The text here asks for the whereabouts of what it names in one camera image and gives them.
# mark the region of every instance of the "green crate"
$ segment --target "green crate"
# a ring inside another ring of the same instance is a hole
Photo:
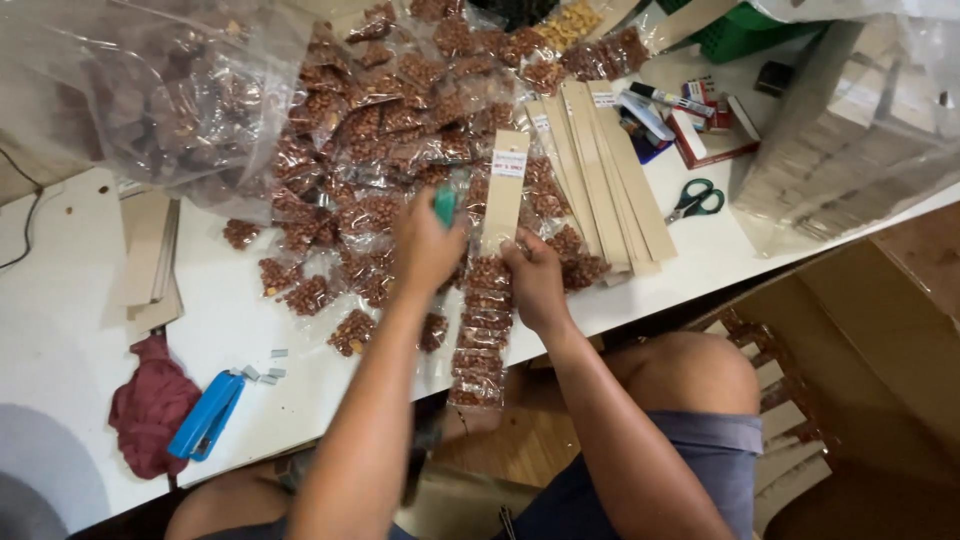
[[[689,1],[657,0],[657,3],[670,14]],[[724,63],[817,32],[827,24],[826,21],[784,24],[758,12],[750,4],[741,3],[690,39],[700,43],[701,54],[710,61]]]

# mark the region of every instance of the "hand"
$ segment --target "hand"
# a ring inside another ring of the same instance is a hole
[[[540,339],[572,324],[566,307],[560,258],[553,248],[535,234],[520,228],[516,239],[530,250],[530,260],[514,242],[500,246],[503,258],[514,273],[514,300],[520,320]]]
[[[445,228],[433,211],[434,194],[432,187],[424,188],[397,217],[393,273],[399,290],[434,294],[467,250],[465,217]]]

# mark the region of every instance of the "wooden floor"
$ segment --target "wooden floor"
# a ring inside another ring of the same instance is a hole
[[[445,444],[433,461],[469,473],[545,487],[580,452],[565,414],[508,409],[491,432]]]

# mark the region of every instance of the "person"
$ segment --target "person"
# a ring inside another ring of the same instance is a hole
[[[410,538],[393,525],[412,439],[409,381],[435,291],[466,249],[425,189],[395,226],[396,285],[295,496],[270,464],[222,475],[176,510],[167,540]],[[538,538],[750,538],[761,452],[749,361],[709,334],[663,335],[601,358],[577,329],[553,250],[523,229],[501,247],[520,321],[543,341],[582,452],[513,521]],[[450,422],[456,429],[459,418]],[[505,532],[500,538],[506,538]]]

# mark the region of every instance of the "black wire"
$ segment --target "black wire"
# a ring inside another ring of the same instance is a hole
[[[0,148],[0,154],[3,154],[4,158],[7,158],[7,161],[10,162],[10,165],[13,165],[13,168],[16,169],[16,172],[20,173],[20,176],[27,179],[28,181],[30,181],[31,184],[36,186],[36,189],[34,189],[34,195],[36,196],[36,198],[34,199],[34,203],[30,205],[30,211],[27,212],[27,222],[23,225],[23,241],[27,245],[27,247],[26,249],[23,250],[23,255],[21,255],[18,258],[15,258],[14,260],[11,260],[10,262],[5,262],[2,265],[0,265],[0,270],[3,270],[4,268],[7,268],[8,266],[13,266],[18,262],[20,262],[21,260],[23,260],[24,258],[26,258],[27,255],[30,254],[31,250],[34,249],[34,247],[30,245],[30,222],[34,218],[34,210],[36,209],[36,204],[40,202],[40,197],[43,195],[43,186],[40,185],[40,182],[37,182],[36,180],[31,178],[29,174],[23,172],[23,169],[20,168],[20,165],[16,164],[16,161],[14,161],[13,158],[10,157],[10,154],[7,154],[6,150],[4,150],[3,148]]]

